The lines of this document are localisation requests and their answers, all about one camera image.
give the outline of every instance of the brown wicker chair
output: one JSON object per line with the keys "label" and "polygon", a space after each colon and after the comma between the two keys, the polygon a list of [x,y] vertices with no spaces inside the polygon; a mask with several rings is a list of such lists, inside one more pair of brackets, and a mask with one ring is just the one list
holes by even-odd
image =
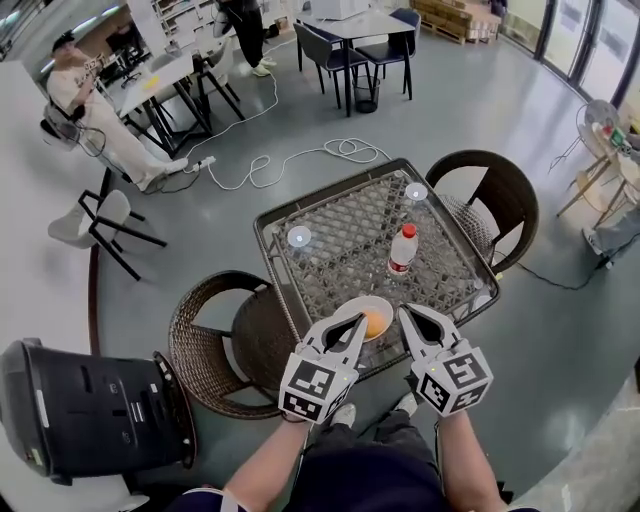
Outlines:
{"label": "brown wicker chair", "polygon": [[[433,188],[449,172],[461,167],[483,167],[484,178],[471,198],[461,201],[451,196],[440,196],[462,226],[480,254],[491,265],[496,244],[517,226],[523,224],[520,240],[506,257],[491,270],[497,274],[514,265],[533,242],[538,230],[538,200],[531,183],[511,161],[489,151],[468,150],[451,153],[438,161],[427,173],[426,180]],[[498,236],[493,237],[484,219],[472,205],[482,202],[498,225]]]}
{"label": "brown wicker chair", "polygon": [[[193,324],[208,300],[234,289],[253,294],[238,310],[232,332]],[[241,380],[233,371],[223,338],[231,339],[235,360],[250,381]],[[272,286],[237,271],[210,276],[195,286],[180,301],[169,327],[169,352],[181,382],[205,407],[238,419],[258,420],[280,413],[278,389],[295,343]],[[251,406],[227,398],[248,387],[254,387],[271,404]]]}

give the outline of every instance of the bottle label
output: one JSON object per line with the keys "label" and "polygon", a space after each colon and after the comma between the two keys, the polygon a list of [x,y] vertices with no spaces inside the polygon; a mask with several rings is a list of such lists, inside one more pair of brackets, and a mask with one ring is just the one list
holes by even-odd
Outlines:
{"label": "bottle label", "polygon": [[399,273],[406,272],[407,270],[409,270],[409,265],[411,265],[411,262],[407,263],[406,265],[400,265],[395,261],[393,261],[392,259],[389,259],[389,267],[394,272],[399,272]]}

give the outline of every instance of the black trash bin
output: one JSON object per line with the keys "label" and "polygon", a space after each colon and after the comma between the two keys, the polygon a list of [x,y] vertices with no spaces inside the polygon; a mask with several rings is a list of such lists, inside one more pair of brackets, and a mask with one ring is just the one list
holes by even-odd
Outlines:
{"label": "black trash bin", "polygon": [[378,96],[380,94],[380,80],[371,79],[367,75],[353,79],[353,97],[355,107],[362,114],[371,114],[378,110]]}

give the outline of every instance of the wooden pallet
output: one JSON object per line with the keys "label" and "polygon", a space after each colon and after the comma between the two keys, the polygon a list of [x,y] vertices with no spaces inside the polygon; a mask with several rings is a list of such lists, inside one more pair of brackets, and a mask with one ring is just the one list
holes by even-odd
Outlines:
{"label": "wooden pallet", "polygon": [[439,27],[438,25],[434,25],[433,23],[429,23],[428,21],[423,21],[422,26],[429,29],[434,34],[439,34],[442,37],[446,37],[450,41],[461,45],[464,45],[465,43],[478,44],[480,42],[491,44],[491,42],[493,41],[492,37],[488,37],[486,39],[467,39],[464,36],[459,36],[457,34],[454,34],[453,32],[449,32],[446,28]]}

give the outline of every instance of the orange in bowl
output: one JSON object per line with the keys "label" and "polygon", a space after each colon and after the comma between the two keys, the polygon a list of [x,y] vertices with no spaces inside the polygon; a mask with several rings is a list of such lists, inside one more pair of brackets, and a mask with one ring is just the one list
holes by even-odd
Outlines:
{"label": "orange in bowl", "polygon": [[368,310],[363,313],[367,316],[368,321],[366,338],[375,338],[387,328],[385,317],[378,311]]}

